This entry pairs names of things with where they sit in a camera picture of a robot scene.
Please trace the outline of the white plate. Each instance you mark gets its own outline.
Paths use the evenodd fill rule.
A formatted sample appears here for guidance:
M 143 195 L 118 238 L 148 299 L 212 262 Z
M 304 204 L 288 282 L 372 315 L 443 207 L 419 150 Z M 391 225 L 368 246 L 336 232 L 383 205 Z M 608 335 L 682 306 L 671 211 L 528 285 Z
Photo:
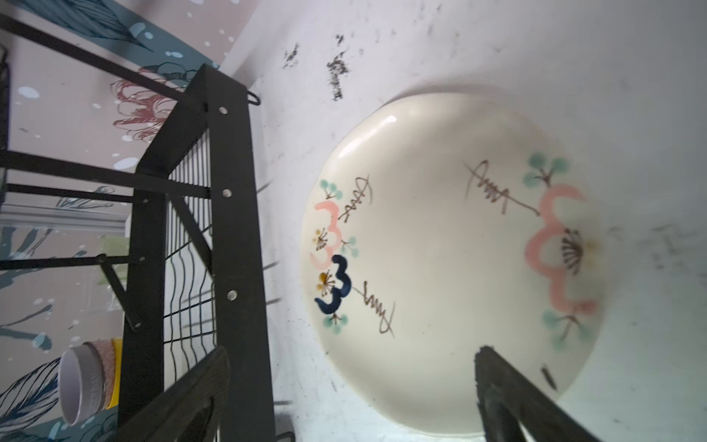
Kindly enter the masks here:
M 398 99 L 326 161 L 302 222 L 320 342 L 377 412 L 431 436 L 481 432 L 475 357 L 551 398 L 602 323 L 598 208 L 567 150 L 462 93 Z

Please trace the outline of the yellow ceramic bowl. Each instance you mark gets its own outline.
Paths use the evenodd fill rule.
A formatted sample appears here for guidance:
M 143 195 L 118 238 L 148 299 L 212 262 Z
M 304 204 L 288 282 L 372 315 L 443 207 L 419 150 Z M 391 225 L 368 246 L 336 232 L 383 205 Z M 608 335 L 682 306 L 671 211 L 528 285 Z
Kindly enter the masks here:
M 112 396 L 110 396 L 110 402 L 108 405 L 109 409 L 116 407 L 120 401 L 120 386 L 121 386 L 121 371 L 123 362 L 123 339 L 114 338 L 112 339 L 113 350 L 114 350 L 114 371 L 113 371 L 113 389 Z

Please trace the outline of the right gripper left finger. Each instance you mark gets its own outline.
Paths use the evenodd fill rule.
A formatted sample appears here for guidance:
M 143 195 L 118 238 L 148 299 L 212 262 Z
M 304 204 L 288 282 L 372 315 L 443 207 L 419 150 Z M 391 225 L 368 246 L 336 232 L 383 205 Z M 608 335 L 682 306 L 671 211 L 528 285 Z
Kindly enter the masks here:
M 228 402 L 228 352 L 215 348 L 115 434 L 117 441 L 214 441 Z

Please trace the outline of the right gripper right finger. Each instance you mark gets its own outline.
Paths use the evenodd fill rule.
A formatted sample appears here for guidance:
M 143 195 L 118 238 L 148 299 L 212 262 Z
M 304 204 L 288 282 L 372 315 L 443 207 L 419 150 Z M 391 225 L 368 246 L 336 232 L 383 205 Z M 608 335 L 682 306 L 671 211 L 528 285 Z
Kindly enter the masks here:
M 475 355 L 478 408 L 487 441 L 598 439 L 579 425 L 490 346 Z

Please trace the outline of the pink floral pattern bowl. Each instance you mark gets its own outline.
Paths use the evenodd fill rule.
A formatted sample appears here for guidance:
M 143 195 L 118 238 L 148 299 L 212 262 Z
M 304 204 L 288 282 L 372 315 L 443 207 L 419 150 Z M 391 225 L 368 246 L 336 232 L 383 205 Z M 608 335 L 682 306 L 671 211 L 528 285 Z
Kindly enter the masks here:
M 99 407 L 100 411 L 108 410 L 110 396 L 112 396 L 114 380 L 114 350 L 112 339 L 88 342 L 88 345 L 92 348 L 92 351 L 97 355 L 97 358 L 99 359 L 99 364 L 101 364 L 101 377 L 103 384 L 102 403 L 101 407 Z

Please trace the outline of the lilac ceramic bowl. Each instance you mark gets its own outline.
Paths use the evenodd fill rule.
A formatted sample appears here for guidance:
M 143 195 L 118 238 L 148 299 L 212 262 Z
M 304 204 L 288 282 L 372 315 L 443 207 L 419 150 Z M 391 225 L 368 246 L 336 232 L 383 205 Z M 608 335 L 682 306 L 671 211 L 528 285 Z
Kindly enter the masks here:
M 104 387 L 101 357 L 93 345 L 81 344 L 63 353 L 58 372 L 59 405 L 70 427 L 103 410 Z

